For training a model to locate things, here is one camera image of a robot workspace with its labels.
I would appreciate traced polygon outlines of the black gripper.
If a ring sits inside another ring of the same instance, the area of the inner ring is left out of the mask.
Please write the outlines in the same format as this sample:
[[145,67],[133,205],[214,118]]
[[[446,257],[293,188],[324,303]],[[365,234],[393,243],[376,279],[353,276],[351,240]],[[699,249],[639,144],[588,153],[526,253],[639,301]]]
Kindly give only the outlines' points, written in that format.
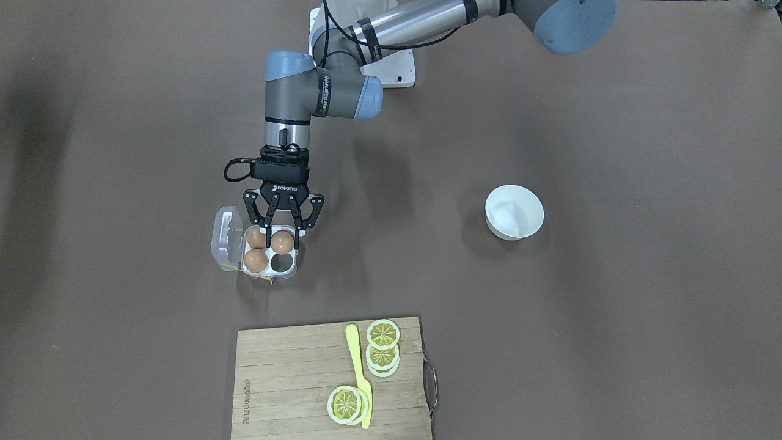
[[[321,194],[309,192],[309,150],[291,144],[288,150],[281,147],[265,145],[260,149],[260,156],[252,163],[252,178],[263,181],[260,190],[247,189],[243,192],[243,200],[251,222],[259,226],[265,237],[265,247],[272,243],[272,221],[279,205],[279,193],[287,200],[293,217],[294,249],[301,247],[301,237],[305,231],[315,227],[316,220],[324,205]],[[266,213],[258,208],[258,200],[266,202]],[[302,217],[302,204],[310,204],[310,213]]]

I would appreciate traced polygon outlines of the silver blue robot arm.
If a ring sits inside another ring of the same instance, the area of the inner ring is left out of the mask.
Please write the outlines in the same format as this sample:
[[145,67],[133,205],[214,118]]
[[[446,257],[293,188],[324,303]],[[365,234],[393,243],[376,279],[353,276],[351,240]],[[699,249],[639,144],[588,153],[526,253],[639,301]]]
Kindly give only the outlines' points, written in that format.
[[379,115],[382,81],[362,68],[389,54],[430,46],[483,17],[516,16],[551,53],[580,53],[615,22],[617,1],[409,1],[377,16],[339,25],[322,2],[325,23],[311,34],[310,53],[274,51],[266,58],[265,144],[249,165],[258,190],[245,192],[249,218],[272,243],[277,211],[293,217],[293,245],[313,228],[324,202],[308,189],[309,141],[314,117],[358,120]]

